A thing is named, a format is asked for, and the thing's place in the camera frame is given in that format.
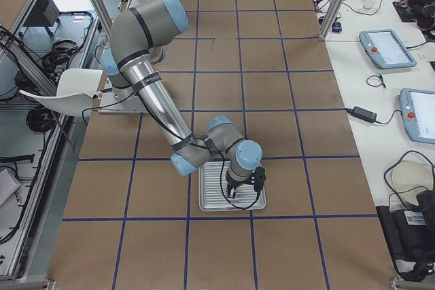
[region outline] white plastic seat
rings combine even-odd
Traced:
[[[56,96],[40,96],[20,90],[20,93],[34,98],[50,110],[81,117],[85,109],[92,107],[93,96],[97,92],[103,71],[100,69],[76,69],[64,71],[59,79]],[[84,112],[89,117],[91,110]]]

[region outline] tablet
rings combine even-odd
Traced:
[[[399,100],[409,138],[435,144],[435,92],[404,88]]]
[[[393,30],[360,32],[367,55],[381,69],[414,67],[417,61]]]

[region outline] gray tray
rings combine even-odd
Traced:
[[[225,162],[222,173],[222,187],[226,194],[227,182],[225,174],[230,165]],[[199,207],[203,211],[238,211],[229,204],[222,196],[220,190],[220,170],[222,162],[206,162],[199,168]],[[242,185],[237,188],[236,198],[230,201],[239,207],[249,206],[257,197],[254,188],[250,185]],[[250,210],[260,210],[266,206],[266,192],[263,188],[257,203]]]

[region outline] blue joint cap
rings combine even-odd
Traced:
[[[101,56],[100,62],[101,66],[103,66],[104,72],[108,76],[115,76],[120,73],[110,49],[104,51],[103,55]]]
[[[196,167],[178,154],[171,156],[171,161],[181,176],[187,176],[196,170]]]
[[[222,124],[233,124],[233,123],[231,120],[229,120],[224,115],[219,115],[209,122],[209,124],[207,125],[207,131],[210,131],[212,128],[215,128],[216,126],[219,126]]]
[[[249,139],[241,141],[236,147],[236,161],[246,170],[254,170],[260,164],[262,156],[261,146]]]
[[[188,17],[184,11],[183,5],[179,0],[162,0],[169,15],[171,15],[172,20],[178,28],[180,33],[184,33],[189,28]]]

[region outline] tablet screen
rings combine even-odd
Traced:
[[[435,139],[435,94],[410,92],[414,113],[419,127],[419,136]]]
[[[386,64],[405,64],[412,60],[390,32],[367,33]]]

